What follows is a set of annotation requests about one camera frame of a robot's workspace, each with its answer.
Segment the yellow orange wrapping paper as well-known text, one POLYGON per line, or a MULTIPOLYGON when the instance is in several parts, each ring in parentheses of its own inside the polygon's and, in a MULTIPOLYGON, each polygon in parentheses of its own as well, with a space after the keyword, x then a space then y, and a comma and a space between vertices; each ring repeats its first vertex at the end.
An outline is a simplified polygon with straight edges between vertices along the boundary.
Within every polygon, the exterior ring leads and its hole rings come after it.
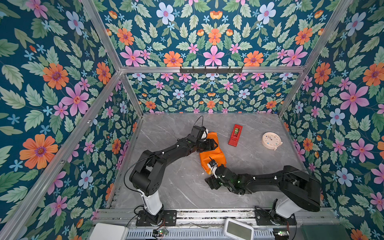
POLYGON ((209 175, 212 173, 212 170, 208 166, 208 163, 211 161, 211 159, 215 160, 218 166, 227 166, 225 154, 221 150, 220 146, 217 146, 215 150, 200 153, 201 166, 209 175))

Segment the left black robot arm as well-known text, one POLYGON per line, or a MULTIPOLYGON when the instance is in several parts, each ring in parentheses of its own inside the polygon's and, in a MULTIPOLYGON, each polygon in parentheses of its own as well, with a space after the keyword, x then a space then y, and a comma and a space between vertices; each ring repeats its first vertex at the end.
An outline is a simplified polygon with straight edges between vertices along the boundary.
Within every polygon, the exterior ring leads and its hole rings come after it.
POLYGON ((219 143, 214 139, 197 139, 187 136, 164 150, 144 151, 135 164, 129 180, 141 194, 146 214, 152 217, 162 215, 164 205, 160 200, 158 190, 169 165, 192 153, 214 151, 218 147, 219 143))

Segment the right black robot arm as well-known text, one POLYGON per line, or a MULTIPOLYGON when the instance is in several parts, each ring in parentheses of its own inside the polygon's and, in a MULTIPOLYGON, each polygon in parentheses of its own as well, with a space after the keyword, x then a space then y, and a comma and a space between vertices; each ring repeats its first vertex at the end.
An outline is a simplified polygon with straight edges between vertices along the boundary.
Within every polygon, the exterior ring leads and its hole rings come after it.
POLYGON ((319 212, 321 208, 320 182, 292 166, 264 175, 235 174, 225 166, 211 166, 211 176, 205 179, 212 190, 225 187, 236 195, 257 192, 281 192, 285 196, 273 204, 271 215, 288 219, 300 210, 319 212))

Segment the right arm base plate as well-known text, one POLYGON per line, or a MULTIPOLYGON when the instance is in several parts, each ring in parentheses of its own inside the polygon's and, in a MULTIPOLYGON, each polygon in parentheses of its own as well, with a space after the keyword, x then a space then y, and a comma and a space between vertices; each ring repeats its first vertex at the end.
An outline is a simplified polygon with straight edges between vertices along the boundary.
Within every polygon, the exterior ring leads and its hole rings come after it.
POLYGON ((288 218, 281 217, 276 213, 274 209, 266 210, 261 207, 256 206, 255 210, 255 219, 258 226, 296 226, 297 221, 294 215, 291 215, 288 218))

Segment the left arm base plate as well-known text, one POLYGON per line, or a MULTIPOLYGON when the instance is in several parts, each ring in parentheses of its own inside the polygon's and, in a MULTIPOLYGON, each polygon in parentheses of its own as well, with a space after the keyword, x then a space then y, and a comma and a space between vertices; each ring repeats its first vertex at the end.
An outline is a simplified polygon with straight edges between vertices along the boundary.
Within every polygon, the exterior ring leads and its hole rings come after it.
POLYGON ((151 215, 145 210, 139 211, 138 218, 136 220, 137 227, 160 227, 176 225, 177 211, 176 210, 160 210, 156 215, 151 215))

